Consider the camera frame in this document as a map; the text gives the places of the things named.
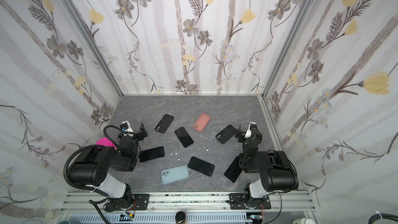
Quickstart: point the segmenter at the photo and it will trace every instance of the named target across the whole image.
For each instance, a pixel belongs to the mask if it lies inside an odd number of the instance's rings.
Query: pink object
[[[107,138],[101,138],[96,144],[100,144],[102,146],[113,146],[116,148],[116,146]]]

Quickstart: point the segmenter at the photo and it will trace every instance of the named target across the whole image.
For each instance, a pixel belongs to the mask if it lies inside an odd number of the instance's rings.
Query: light blue smartphone case
[[[182,165],[161,172],[162,183],[168,184],[187,179],[189,177],[188,166]]]

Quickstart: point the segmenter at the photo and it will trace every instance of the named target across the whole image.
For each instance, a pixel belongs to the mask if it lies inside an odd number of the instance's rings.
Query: pink smartphone case
[[[197,121],[193,124],[193,128],[198,131],[202,132],[205,129],[207,123],[210,121],[211,117],[208,116],[206,113],[202,113],[201,116],[197,119]]]

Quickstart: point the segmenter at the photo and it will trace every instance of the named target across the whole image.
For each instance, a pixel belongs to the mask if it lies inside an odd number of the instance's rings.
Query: metal mounting plate
[[[135,198],[135,210],[147,210],[149,194],[133,194]]]
[[[243,203],[243,194],[231,193],[229,194],[229,201],[231,202],[230,205],[232,210],[238,210],[238,209],[248,210],[248,208]],[[269,197],[259,199],[259,202],[261,202],[264,209],[271,209],[271,203],[269,201]]]

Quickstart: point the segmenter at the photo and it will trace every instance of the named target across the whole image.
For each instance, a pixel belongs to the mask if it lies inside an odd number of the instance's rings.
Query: floral wallpaper
[[[315,0],[266,95],[322,223],[398,207],[396,0]]]
[[[119,97],[60,0],[0,5],[0,219],[53,223],[65,160],[102,136]]]
[[[124,93],[261,94],[303,0],[72,0]]]

